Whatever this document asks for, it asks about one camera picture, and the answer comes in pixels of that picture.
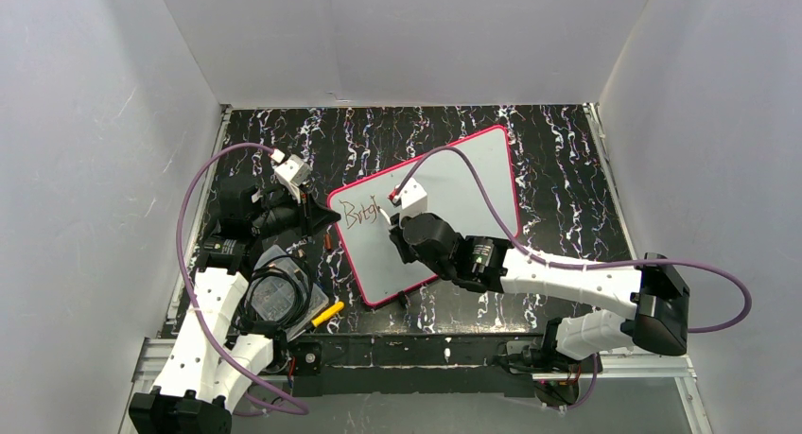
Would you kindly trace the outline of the white marker pen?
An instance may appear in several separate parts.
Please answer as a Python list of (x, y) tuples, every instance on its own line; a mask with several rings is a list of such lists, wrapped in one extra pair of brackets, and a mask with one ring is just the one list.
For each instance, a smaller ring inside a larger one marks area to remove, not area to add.
[(377, 211), (384, 218), (384, 221), (386, 222), (387, 226), (389, 228), (392, 227), (392, 221), (388, 213), (381, 207), (377, 207)]

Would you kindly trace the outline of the pink framed whiteboard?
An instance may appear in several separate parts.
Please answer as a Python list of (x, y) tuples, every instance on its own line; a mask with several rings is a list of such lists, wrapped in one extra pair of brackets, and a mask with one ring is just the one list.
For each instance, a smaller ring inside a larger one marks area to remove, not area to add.
[(362, 301), (379, 306), (432, 281), (423, 264), (404, 264), (390, 241), (388, 226), (377, 207), (397, 213), (389, 195), (410, 174), (427, 191), (428, 211), (463, 235), (502, 237), (499, 219), (515, 235), (522, 233), (513, 155), (507, 131), (500, 125), (457, 140), (450, 150), (413, 160), (334, 190), (328, 208), (341, 214), (336, 228), (351, 265)]

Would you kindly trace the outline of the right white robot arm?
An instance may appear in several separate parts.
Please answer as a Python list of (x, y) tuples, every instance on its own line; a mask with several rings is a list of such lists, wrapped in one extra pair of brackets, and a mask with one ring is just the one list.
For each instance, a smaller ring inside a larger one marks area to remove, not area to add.
[(537, 358), (578, 362), (631, 346), (661, 356), (687, 351), (689, 287), (664, 261), (608, 268), (518, 250), (508, 239), (459, 234), (431, 213), (391, 216), (389, 237), (403, 263), (421, 263), (462, 289), (533, 293), (595, 306), (579, 318), (550, 321)]

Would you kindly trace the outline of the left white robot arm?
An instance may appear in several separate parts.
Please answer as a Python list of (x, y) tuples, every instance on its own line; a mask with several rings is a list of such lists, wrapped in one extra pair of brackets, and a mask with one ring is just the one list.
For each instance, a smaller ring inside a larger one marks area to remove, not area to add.
[(309, 238), (339, 219), (302, 177), (266, 185), (232, 177), (209, 210), (180, 333), (152, 387), (131, 398), (138, 433), (230, 432), (260, 373), (290, 373), (289, 344), (319, 324), (326, 303), (304, 253), (273, 243), (289, 232)]

